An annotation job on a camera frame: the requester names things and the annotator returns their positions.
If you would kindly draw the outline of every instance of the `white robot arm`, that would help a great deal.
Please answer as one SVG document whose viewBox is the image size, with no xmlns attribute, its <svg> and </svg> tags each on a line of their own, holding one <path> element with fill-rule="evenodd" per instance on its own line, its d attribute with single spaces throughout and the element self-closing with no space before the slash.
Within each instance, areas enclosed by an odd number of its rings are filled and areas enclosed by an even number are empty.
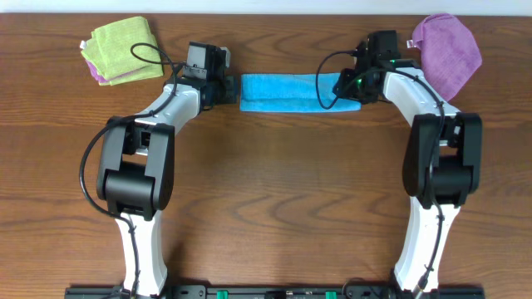
<svg viewBox="0 0 532 299">
<path fill-rule="evenodd" d="M 438 288 L 447 234 L 467 194 L 478 187 L 482 123 L 477 114 L 446 103 L 414 61 L 400 59 L 394 31 L 370 34 L 352 55 L 357 64 L 342 71 L 337 96 L 367 104 L 382 95 L 411 126 L 402 171 L 411 213 L 392 280 L 399 292 L 420 297 Z M 456 154 L 440 157 L 441 146 L 456 148 Z"/>
<path fill-rule="evenodd" d="M 234 89 L 234 81 L 224 74 L 229 59 L 227 48 L 191 42 L 184 75 L 177 80 L 176 88 L 165 84 L 162 94 L 139 114 L 157 110 L 175 90 L 171 101 L 158 113 L 118 125 L 105 135 L 98 197 L 107 201 L 110 212 L 119 213 L 133 224 L 138 252 L 136 269 L 130 228 L 117 219 L 126 257 L 123 297 L 157 297 L 165 285 L 160 221 L 174 183 L 174 139 L 185 123 L 206 107 L 234 102 L 234 94 L 228 93 Z M 122 154 L 145 155 L 146 164 L 123 161 Z M 135 294 L 131 294 L 135 283 Z"/>
</svg>

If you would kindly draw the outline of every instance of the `purple cloth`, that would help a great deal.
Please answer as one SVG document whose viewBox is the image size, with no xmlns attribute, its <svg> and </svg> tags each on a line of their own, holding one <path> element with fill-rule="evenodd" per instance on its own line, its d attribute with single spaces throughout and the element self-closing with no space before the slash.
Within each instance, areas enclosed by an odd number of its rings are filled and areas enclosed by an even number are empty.
<svg viewBox="0 0 532 299">
<path fill-rule="evenodd" d="M 88 61 L 87 59 L 85 59 L 86 61 L 86 64 L 89 66 L 89 70 L 91 71 L 91 75 L 94 79 L 96 79 L 99 83 L 109 83 L 111 80 L 115 80 L 115 79 L 118 79 L 118 78 L 122 78 L 123 76 L 128 76 L 128 75 L 131 75 L 132 73 L 138 71 L 138 70 L 134 70 L 134 71 L 128 71 L 127 73 L 125 74 L 122 74 L 122 75 L 119 75 L 119 76 L 116 76 L 114 78 L 111 78 L 109 80 L 106 80 L 106 78 L 104 78 L 102 75 L 100 75 L 98 73 L 98 70 L 96 69 L 96 67 L 92 64 L 92 62 Z"/>
<path fill-rule="evenodd" d="M 426 80 L 449 101 L 482 64 L 473 34 L 455 16 L 438 13 L 427 17 L 412 33 L 421 50 Z"/>
</svg>

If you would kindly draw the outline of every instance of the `black cable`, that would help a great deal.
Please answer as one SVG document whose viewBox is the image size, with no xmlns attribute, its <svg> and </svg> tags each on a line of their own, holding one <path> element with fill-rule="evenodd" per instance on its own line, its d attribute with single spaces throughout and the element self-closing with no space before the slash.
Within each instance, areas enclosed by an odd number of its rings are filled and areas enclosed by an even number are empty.
<svg viewBox="0 0 532 299">
<path fill-rule="evenodd" d="M 319 105 L 325 109 L 325 110 L 329 110 L 331 109 L 334 104 L 336 104 L 337 100 L 338 100 L 338 96 L 336 98 L 334 98 L 334 100 L 332 100 L 331 104 L 329 106 L 325 106 L 323 103 L 322 103 L 322 98 L 319 96 L 319 86 L 318 86 L 318 77 L 319 77 L 319 73 L 320 71 L 322 70 L 322 66 L 325 64 L 325 62 L 333 57 L 333 56 L 336 56 L 336 55 L 339 55 L 339 54 L 348 54 L 348 55 L 352 55 L 355 51 L 335 51 L 329 55 L 327 55 L 327 57 L 325 57 L 323 60 L 322 60 L 322 63 L 319 64 L 318 66 L 318 70 L 316 71 L 316 96 L 318 97 L 318 103 Z"/>
<path fill-rule="evenodd" d="M 375 73 L 375 72 L 386 72 L 386 71 L 405 76 L 405 77 L 410 78 L 413 81 L 417 82 L 418 84 L 420 84 L 429 93 L 429 95 L 431 95 L 432 100 L 434 100 L 434 102 L 436 103 L 436 106 L 438 107 L 438 110 L 440 111 L 440 128 L 439 128 L 438 134 L 434 137 L 434 146 L 432 146 L 432 148 L 431 148 L 431 154 L 429 156 L 430 159 L 431 159 L 430 163 L 429 163 L 429 165 L 430 165 L 429 166 L 430 167 L 429 168 L 429 179 L 428 179 L 428 183 L 426 184 L 426 187 L 425 187 L 425 188 L 429 188 L 429 191 L 430 191 L 429 192 L 429 196 L 431 196 L 431 201 L 436 206 L 436 208 L 438 210 L 438 231 L 436 233 L 436 242 L 435 242 L 435 245 L 434 245 L 434 249 L 432 250 L 431 260 L 429 261 L 429 264 L 426 267 L 425 273 L 420 277 L 420 279 L 419 279 L 419 281 L 417 283 L 417 286 L 422 291 L 422 290 L 425 289 L 426 284 L 428 283 L 428 277 L 431 274 L 431 271 L 434 270 L 432 267 L 434 266 L 434 261 L 436 260 L 436 254 L 438 253 L 438 247 L 440 246 L 441 231 L 443 229 L 443 221 L 445 220 L 444 217 L 443 217 L 443 212 L 441 210 L 441 206 L 436 201 L 436 195 L 435 195 L 435 192 L 434 192 L 434 188 L 433 188 L 433 186 L 431 184 L 434 153 L 435 153 L 435 150 L 440 146 L 440 136 L 441 136 L 441 133 L 443 132 L 443 127 L 444 127 L 444 124 L 445 124 L 445 111 L 443 110 L 444 102 L 441 101 L 437 97 L 437 95 L 434 93 L 434 91 L 432 91 L 432 89 L 427 84 L 425 84 L 425 82 L 419 80 L 419 78 L 417 76 L 414 76 L 412 74 L 406 73 L 404 71 L 398 71 L 398 70 L 395 70 L 395 69 L 385 69 L 385 68 L 370 69 L 370 70 L 365 71 L 362 74 L 356 76 L 355 78 L 353 78 L 346 85 L 346 87 L 343 89 L 341 95 L 344 94 L 346 91 L 348 91 L 349 88 L 354 84 L 354 82 L 358 81 L 359 79 L 362 79 L 364 76 L 367 76 L 367 75 Z M 318 92 L 318 74 L 316 74 L 316 92 Z M 336 104 L 337 100 L 338 100 L 338 96 L 332 101 L 330 106 L 325 107 L 323 105 L 323 103 L 321 102 L 320 97 L 319 97 L 319 93 L 318 93 L 318 101 L 319 101 L 320 106 L 323 109 L 326 109 L 326 110 L 331 109 L 334 106 L 334 104 Z"/>
<path fill-rule="evenodd" d="M 146 46 L 146 47 L 150 47 L 150 48 L 158 51 L 167 60 L 167 62 L 148 61 L 148 60 L 145 60 L 145 59 L 143 59 L 141 57 L 138 57 L 133 52 L 133 49 L 135 49 L 135 47 L 138 47 L 138 46 Z M 135 45 L 131 46 L 130 51 L 131 51 L 131 54 L 134 57 L 136 57 L 137 59 L 140 59 L 142 61 L 145 61 L 145 62 L 148 62 L 148 63 L 155 63 L 155 64 L 169 64 L 171 69 L 172 69 L 172 78 L 173 78 L 173 83 L 174 83 L 174 86 L 172 87 L 172 92 L 168 95 L 168 98 L 159 107 L 157 107 L 155 110 L 151 110 L 150 112 L 145 113 L 145 114 L 125 116 L 125 117 L 122 117 L 122 118 L 120 118 L 118 120 L 114 120 L 114 121 L 108 123 L 105 127 L 103 127 L 103 129 L 101 129 L 94 136 L 94 138 L 92 138 L 91 142 L 89 142 L 89 145 L 86 147 L 85 152 L 83 153 L 83 156 L 81 157 L 79 180 L 80 180 L 81 191 L 83 192 L 83 195 L 85 195 L 85 199 L 89 202 L 89 204 L 96 211 L 98 211 L 100 213 L 103 213 L 104 215 L 109 216 L 111 218 L 114 218 L 114 219 L 117 219 L 117 220 L 121 220 L 122 222 L 126 223 L 128 228 L 129 228 L 129 234 L 131 235 L 131 246 L 133 247 L 133 256 L 135 258 L 135 280 L 134 280 L 133 286 L 132 286 L 132 288 L 130 290 L 131 291 L 130 296 L 131 297 L 135 297 L 136 288 L 137 288 L 137 285 L 139 283 L 139 275 L 140 275 L 139 253 L 138 253 L 138 248 L 136 246 L 136 240 L 135 240 L 135 227 L 133 226 L 133 223 L 129 219 L 123 218 L 119 214 L 113 214 L 113 213 L 103 209 L 102 207 L 100 207 L 94 201 L 94 199 L 92 199 L 92 197 L 90 196 L 88 190 L 86 189 L 86 185 L 85 185 L 85 165 L 86 165 L 86 160 L 89 157 L 89 154 L 91 153 L 92 148 L 94 147 L 96 142 L 108 130 L 113 129 L 113 128 L 117 127 L 118 125 L 122 125 L 122 124 L 124 124 L 124 123 L 126 123 L 128 121 L 132 121 L 132 120 L 135 120 L 135 119 L 138 119 L 138 118 L 151 117 L 151 116 L 156 115 L 157 113 L 159 113 L 161 110 L 163 110 L 170 103 L 170 101 L 174 98 L 175 91 L 177 90 L 177 74 L 179 73 L 179 71 L 181 70 L 181 68 L 183 67 L 184 64 L 183 63 L 179 63 L 177 66 L 175 66 L 174 62 L 168 57 L 168 55 L 164 51 L 162 51 L 158 47 L 155 47 L 155 46 L 153 46 L 151 44 L 147 44 L 147 43 L 136 43 Z"/>
</svg>

